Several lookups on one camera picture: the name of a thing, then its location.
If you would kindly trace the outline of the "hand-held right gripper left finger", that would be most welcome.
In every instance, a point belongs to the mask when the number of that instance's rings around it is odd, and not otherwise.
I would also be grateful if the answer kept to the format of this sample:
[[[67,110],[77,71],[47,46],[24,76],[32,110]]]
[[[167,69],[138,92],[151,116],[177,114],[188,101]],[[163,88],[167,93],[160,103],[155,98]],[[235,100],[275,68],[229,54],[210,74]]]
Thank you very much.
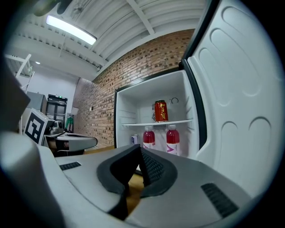
[[[67,179],[81,195],[120,220],[128,216],[129,181],[140,160],[139,145],[56,158]]]

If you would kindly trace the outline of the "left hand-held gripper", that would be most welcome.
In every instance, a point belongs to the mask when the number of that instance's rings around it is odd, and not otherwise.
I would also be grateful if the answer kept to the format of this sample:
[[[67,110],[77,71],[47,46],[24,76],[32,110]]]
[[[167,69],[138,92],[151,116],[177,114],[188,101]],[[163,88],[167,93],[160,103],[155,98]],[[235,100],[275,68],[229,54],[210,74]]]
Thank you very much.
[[[65,133],[62,123],[32,108],[27,117],[24,134],[37,145],[47,147],[54,156],[66,156],[67,151],[84,151],[95,147],[95,137]]]

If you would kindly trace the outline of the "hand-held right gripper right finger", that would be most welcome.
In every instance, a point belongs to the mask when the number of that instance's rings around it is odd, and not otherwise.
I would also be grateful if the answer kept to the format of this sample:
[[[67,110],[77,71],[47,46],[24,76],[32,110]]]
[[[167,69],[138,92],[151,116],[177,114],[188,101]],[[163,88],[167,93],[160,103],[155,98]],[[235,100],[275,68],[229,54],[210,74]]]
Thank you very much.
[[[242,186],[208,165],[153,149],[141,149],[144,189],[126,222],[142,228],[231,228],[264,193]]]

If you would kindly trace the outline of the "black mini fridge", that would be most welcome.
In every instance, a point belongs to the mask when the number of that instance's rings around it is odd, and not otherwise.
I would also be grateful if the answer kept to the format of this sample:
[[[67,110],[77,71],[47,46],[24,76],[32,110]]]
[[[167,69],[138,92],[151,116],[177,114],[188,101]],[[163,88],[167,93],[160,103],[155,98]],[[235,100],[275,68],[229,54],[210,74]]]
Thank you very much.
[[[207,0],[176,69],[117,89],[114,144],[143,140],[155,102],[167,104],[183,157],[203,162],[242,186],[269,186],[285,149],[285,71],[260,21],[241,0]],[[166,151],[169,125],[152,126]]]

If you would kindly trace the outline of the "black glass-door cabinet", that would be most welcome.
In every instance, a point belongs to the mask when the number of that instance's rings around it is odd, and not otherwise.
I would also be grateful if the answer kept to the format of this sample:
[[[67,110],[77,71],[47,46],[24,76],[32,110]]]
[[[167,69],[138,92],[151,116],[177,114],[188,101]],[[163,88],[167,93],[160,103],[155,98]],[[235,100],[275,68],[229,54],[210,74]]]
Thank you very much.
[[[47,98],[46,115],[55,121],[61,122],[63,129],[65,128],[65,117],[67,98],[49,94]]]

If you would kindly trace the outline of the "grey metal cabinet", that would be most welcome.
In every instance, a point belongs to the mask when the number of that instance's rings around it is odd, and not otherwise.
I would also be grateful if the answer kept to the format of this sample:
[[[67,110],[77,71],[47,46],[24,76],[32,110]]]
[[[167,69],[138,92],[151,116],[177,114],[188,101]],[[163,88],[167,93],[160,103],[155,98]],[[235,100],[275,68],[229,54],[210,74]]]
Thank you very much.
[[[27,92],[27,96],[30,98],[27,108],[34,108],[44,114],[46,113],[47,99],[44,94]]]

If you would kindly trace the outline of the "pink drink bottle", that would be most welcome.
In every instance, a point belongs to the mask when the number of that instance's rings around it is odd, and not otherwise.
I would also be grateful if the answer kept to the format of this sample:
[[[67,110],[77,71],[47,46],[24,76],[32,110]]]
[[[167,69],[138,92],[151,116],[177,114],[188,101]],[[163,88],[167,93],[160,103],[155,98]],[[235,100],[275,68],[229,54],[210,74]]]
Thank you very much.
[[[143,148],[154,149],[155,147],[155,134],[152,126],[145,126],[145,132],[143,134]]]
[[[167,153],[180,156],[180,138],[176,125],[169,125],[166,134]]]

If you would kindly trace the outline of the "red drink can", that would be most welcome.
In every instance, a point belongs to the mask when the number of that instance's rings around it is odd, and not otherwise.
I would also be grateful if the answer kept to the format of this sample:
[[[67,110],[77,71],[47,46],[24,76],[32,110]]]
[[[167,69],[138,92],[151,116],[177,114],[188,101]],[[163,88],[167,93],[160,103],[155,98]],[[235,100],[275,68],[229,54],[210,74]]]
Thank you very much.
[[[155,121],[156,122],[168,121],[167,104],[164,100],[157,100],[155,102]]]

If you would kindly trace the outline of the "white shelving rack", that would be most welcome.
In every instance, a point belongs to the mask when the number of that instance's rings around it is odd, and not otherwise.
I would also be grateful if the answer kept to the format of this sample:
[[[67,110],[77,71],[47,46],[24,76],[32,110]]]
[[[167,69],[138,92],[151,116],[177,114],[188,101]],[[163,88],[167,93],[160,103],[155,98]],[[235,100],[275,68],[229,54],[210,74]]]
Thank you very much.
[[[20,83],[21,89],[27,93],[29,84],[34,76],[34,69],[30,63],[31,54],[28,54],[26,58],[5,54],[5,60],[8,68],[11,70],[13,76]]]

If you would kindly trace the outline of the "long ceiling light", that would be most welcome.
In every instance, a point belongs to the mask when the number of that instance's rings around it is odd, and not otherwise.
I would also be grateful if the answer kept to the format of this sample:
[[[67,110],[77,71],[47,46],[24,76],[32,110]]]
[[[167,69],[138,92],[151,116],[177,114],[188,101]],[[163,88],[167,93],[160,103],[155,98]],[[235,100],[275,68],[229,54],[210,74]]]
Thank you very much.
[[[84,42],[88,43],[89,45],[93,45],[97,38],[88,34],[87,32],[83,31],[80,28],[77,28],[76,26],[69,24],[59,18],[56,18],[54,16],[48,15],[46,18],[46,24],[53,26],[57,29],[61,29],[66,33],[69,33],[81,40],[83,40]]]

